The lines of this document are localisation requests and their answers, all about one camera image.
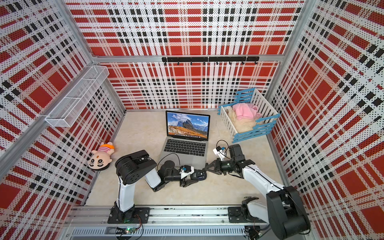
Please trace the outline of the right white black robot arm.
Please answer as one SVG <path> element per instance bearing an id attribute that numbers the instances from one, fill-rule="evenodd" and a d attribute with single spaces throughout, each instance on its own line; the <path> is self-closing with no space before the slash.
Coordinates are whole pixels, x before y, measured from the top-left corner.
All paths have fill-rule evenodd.
<path id="1" fill-rule="evenodd" d="M 251 197 L 243 200 L 240 207 L 230 207 L 230 223 L 265 223 L 264 228 L 246 228 L 250 240 L 259 239 L 264 230 L 272 230 L 279 240 L 311 232 L 308 214 L 294 187 L 281 185 L 263 173 L 254 161 L 245 158 L 240 145 L 228 146 L 229 156 L 226 156 L 226 150 L 217 146 L 213 150 L 217 159 L 206 164 L 205 171 L 239 177 L 252 184 L 266 200 L 262 204 L 258 202 L 259 198 Z"/>

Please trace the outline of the black wireless mouse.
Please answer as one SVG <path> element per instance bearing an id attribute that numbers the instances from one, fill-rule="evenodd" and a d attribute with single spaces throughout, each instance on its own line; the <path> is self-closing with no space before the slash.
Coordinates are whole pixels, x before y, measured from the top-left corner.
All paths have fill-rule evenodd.
<path id="1" fill-rule="evenodd" d="M 207 179 L 207 172 L 204 170 L 195 170 L 193 174 L 191 174 L 191 180 L 194 181 L 204 181 Z"/>

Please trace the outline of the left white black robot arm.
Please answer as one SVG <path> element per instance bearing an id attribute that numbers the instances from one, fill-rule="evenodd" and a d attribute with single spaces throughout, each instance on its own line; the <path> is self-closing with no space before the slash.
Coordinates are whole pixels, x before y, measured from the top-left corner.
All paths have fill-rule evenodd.
<path id="1" fill-rule="evenodd" d="M 158 192 L 170 182 L 186 188 L 204 181 L 207 173 L 189 165 L 176 166 L 171 160 L 159 166 L 145 150 L 119 158 L 115 164 L 119 178 L 118 198 L 111 208 L 108 224 L 146 224 L 150 208 L 137 208 L 134 203 L 136 183 L 144 178 L 149 187 Z"/>

